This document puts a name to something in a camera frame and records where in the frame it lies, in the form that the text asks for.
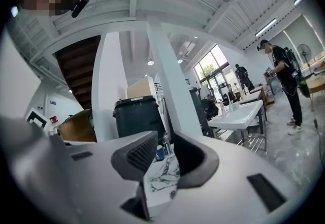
blue cup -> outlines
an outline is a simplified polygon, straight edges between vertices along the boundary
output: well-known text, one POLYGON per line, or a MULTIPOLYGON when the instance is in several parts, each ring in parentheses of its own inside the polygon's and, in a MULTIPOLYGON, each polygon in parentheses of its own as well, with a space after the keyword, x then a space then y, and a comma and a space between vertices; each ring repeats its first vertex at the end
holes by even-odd
POLYGON ((165 159, 165 152, 162 145, 157 145, 156 159, 158 162, 165 159))

red object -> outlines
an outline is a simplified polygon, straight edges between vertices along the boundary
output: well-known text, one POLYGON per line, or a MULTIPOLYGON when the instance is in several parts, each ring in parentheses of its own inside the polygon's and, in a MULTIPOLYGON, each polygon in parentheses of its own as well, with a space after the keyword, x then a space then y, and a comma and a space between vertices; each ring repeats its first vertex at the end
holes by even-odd
POLYGON ((50 120, 51 120, 51 123, 54 124, 54 123, 57 123, 58 120, 57 120, 57 117, 56 116, 52 116, 50 117, 50 120))

staircase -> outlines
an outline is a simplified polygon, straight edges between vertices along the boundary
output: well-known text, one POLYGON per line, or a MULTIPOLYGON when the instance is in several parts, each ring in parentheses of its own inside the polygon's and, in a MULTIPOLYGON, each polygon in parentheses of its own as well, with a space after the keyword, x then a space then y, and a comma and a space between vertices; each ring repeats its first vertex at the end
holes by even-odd
POLYGON ((55 53, 72 94, 83 109, 91 108, 92 71, 100 36, 69 45, 55 53))

ceiling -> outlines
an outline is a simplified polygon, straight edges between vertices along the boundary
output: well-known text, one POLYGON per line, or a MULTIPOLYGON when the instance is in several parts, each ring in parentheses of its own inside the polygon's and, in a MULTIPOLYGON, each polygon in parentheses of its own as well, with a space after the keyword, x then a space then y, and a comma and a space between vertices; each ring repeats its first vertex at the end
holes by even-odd
MULTIPOLYGON (((280 20, 294 8, 293 1, 230 0, 225 3, 223 0, 91 0, 77 18, 72 18, 70 12, 45 17, 23 10, 8 22, 8 30, 22 55, 27 60, 32 59, 36 69, 37 66, 43 66, 39 72, 54 77, 59 83, 63 79, 60 69, 52 57, 49 60, 44 53, 53 43, 63 41, 72 33, 85 33, 87 29, 114 22, 146 20, 146 15, 150 14, 162 22, 204 31, 245 50, 258 40, 255 37, 258 30, 273 18, 280 20)), ((188 52, 181 64, 182 68, 196 59, 197 54, 209 44, 194 35, 169 33, 168 37, 178 58, 188 52)), ((145 74, 154 77, 155 65, 147 65, 152 56, 146 32, 121 31, 120 42, 125 73, 130 79, 128 81, 132 82, 145 74)))

